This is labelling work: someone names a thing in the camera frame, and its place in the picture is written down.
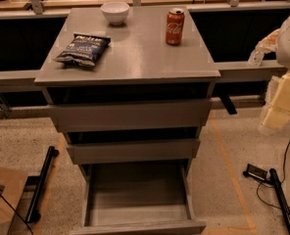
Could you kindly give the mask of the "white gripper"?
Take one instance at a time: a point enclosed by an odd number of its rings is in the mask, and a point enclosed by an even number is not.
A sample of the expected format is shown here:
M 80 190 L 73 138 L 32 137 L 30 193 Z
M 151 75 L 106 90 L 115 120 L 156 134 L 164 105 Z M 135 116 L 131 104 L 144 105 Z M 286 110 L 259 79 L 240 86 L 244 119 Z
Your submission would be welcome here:
M 264 54 L 274 52 L 279 28 L 271 32 L 257 45 L 256 49 Z M 279 132 L 290 120 L 290 72 L 284 74 L 271 101 L 270 109 L 263 108 L 258 131 L 264 135 Z

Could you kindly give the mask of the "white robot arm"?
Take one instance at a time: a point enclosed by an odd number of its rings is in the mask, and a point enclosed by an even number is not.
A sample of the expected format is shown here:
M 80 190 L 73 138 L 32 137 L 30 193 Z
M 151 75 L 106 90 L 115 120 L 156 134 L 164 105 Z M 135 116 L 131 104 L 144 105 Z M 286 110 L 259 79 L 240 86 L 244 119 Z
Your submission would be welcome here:
M 288 72 L 282 75 L 259 130 L 263 134 L 279 131 L 290 120 L 290 16 L 277 29 L 261 40 L 255 47 L 262 53 L 274 52 L 276 61 Z

